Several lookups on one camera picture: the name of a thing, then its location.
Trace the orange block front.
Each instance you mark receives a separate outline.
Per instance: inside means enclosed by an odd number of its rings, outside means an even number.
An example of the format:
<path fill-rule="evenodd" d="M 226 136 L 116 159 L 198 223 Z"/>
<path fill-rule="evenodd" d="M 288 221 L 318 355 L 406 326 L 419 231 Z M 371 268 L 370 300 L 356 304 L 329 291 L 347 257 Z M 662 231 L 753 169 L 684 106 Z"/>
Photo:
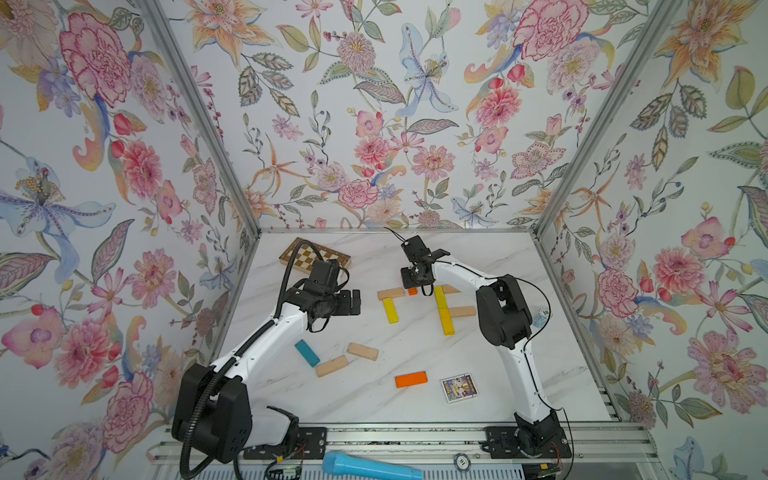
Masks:
<path fill-rule="evenodd" d="M 395 385 L 398 389 L 412 386 L 423 385 L 428 382 L 428 375 L 425 371 L 413 372 L 409 374 L 398 375 L 395 377 Z"/>

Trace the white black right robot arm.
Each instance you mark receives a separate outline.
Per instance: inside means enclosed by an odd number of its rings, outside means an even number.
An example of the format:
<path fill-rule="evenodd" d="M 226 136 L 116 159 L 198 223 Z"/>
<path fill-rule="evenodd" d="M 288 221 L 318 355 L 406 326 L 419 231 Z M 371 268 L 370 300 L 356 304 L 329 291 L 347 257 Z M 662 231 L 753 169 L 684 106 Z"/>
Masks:
<path fill-rule="evenodd" d="M 515 429 L 507 435 L 511 454 L 572 457 L 570 425 L 560 421 L 565 411 L 546 399 L 531 356 L 535 334 L 521 289 L 524 281 L 510 274 L 482 273 L 451 259 L 444 249 L 430 249 L 418 235 L 400 241 L 410 263 L 401 269 L 404 288 L 430 286 L 436 295 L 439 286 L 448 285 L 475 298 L 481 334 L 498 351 L 512 389 Z"/>

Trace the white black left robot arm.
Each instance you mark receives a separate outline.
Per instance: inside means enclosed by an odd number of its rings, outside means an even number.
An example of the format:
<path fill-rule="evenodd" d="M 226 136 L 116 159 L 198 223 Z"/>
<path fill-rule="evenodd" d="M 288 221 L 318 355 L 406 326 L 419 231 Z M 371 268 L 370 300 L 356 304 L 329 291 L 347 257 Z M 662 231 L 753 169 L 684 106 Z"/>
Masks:
<path fill-rule="evenodd" d="M 335 260 L 317 260 L 308 278 L 284 280 L 273 313 L 245 340 L 209 366 L 183 374 L 171 433 L 182 443 L 179 473 L 198 476 L 213 462 L 227 464 L 251 447 L 273 447 L 286 456 L 299 445 L 299 419 L 275 406 L 252 411 L 248 383 L 265 373 L 317 320 L 360 313 L 358 290 L 338 282 L 346 273 Z"/>

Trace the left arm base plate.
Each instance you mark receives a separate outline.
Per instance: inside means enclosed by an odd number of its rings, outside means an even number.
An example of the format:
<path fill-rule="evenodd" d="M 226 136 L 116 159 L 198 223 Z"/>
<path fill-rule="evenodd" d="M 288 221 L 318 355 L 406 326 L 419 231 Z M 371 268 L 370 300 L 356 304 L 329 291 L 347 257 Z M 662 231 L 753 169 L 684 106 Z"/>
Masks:
<path fill-rule="evenodd" d="M 284 460 L 291 456 L 299 460 L 322 460 L 327 447 L 328 429 L 325 427 L 299 427 L 280 445 L 261 445 L 243 451 L 245 460 Z"/>

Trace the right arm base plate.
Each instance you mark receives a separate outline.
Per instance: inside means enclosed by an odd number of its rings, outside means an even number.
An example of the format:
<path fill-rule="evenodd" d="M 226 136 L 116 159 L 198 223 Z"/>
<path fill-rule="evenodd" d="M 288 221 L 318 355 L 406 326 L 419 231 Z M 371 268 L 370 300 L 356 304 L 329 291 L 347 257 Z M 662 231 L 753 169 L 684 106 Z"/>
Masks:
<path fill-rule="evenodd" d="M 562 429 L 541 436 L 517 426 L 488 426 L 481 449 L 492 459 L 570 459 L 573 452 Z"/>

